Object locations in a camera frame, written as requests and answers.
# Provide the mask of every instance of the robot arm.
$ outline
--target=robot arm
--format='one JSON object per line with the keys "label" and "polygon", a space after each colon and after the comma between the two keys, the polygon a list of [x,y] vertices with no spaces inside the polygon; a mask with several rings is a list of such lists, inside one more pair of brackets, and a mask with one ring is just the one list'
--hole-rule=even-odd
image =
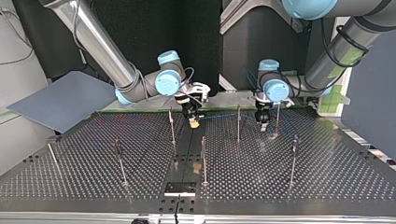
{"label": "robot arm", "polygon": [[273,103],[279,104],[299,96],[321,96],[354,67],[373,43],[385,32],[396,29],[396,1],[391,0],[282,0],[293,18],[318,20],[330,17],[352,17],[345,26],[337,27],[338,35],[327,46],[305,76],[286,77],[276,68],[263,73],[260,68],[274,61],[264,60],[259,68],[259,94],[256,97],[256,119],[265,126]]}
{"label": "robot arm", "polygon": [[191,127],[199,126],[198,108],[205,104],[210,88],[202,83],[188,83],[183,65],[177,53],[167,51],[158,57],[161,69],[142,76],[128,62],[112,41],[102,24],[92,14],[84,0],[39,0],[44,7],[52,9],[73,32],[76,42],[81,43],[96,62],[113,80],[116,95],[122,104],[137,103],[157,94],[175,96],[183,107],[183,114]]}

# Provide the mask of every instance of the metal rod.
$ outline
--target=metal rod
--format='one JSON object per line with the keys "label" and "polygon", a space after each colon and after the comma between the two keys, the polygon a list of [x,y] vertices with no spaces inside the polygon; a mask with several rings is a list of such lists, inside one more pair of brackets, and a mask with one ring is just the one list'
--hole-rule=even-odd
{"label": "metal rod", "polygon": [[47,146],[49,147],[49,152],[50,152],[51,157],[53,158],[55,163],[58,164],[58,160],[56,160],[55,153],[53,153],[52,145],[50,143],[48,143]]}
{"label": "metal rod", "polygon": [[280,103],[277,105],[277,113],[276,113],[276,132],[279,127],[279,115],[280,115]]}
{"label": "metal rod", "polygon": [[294,135],[292,150],[293,150],[293,164],[291,166],[290,188],[292,188],[293,185],[294,185],[294,182],[293,182],[294,170],[295,170],[297,155],[298,155],[298,153],[300,151],[300,138],[299,138],[298,134]]}
{"label": "metal rod", "polygon": [[127,185],[129,185],[129,183],[128,183],[128,180],[126,179],[125,170],[124,170],[124,167],[122,164],[122,159],[120,159],[120,167],[122,170],[123,184],[127,186]]}
{"label": "metal rod", "polygon": [[237,136],[237,142],[238,142],[238,143],[241,141],[241,136],[240,136],[240,122],[241,122],[241,106],[238,105],[238,136]]}
{"label": "metal rod", "polygon": [[123,178],[123,185],[128,186],[129,184],[126,179],[125,168],[122,163],[122,148],[121,148],[121,141],[119,138],[116,138],[114,140],[114,154],[116,155],[116,159],[120,163],[120,168],[121,168],[122,178]]}
{"label": "metal rod", "polygon": [[173,118],[172,118],[172,107],[169,109],[169,122],[171,123],[172,143],[173,143],[173,145],[175,145],[176,144],[176,140],[175,140],[174,121],[173,121]]}
{"label": "metal rod", "polygon": [[292,188],[294,185],[293,178],[294,178],[294,169],[296,165],[296,152],[293,150],[293,165],[291,166],[291,175],[290,175],[290,187]]}
{"label": "metal rod", "polygon": [[206,138],[202,137],[202,150],[201,150],[201,157],[204,162],[204,186],[207,186],[209,183],[207,182],[207,175],[206,175]]}

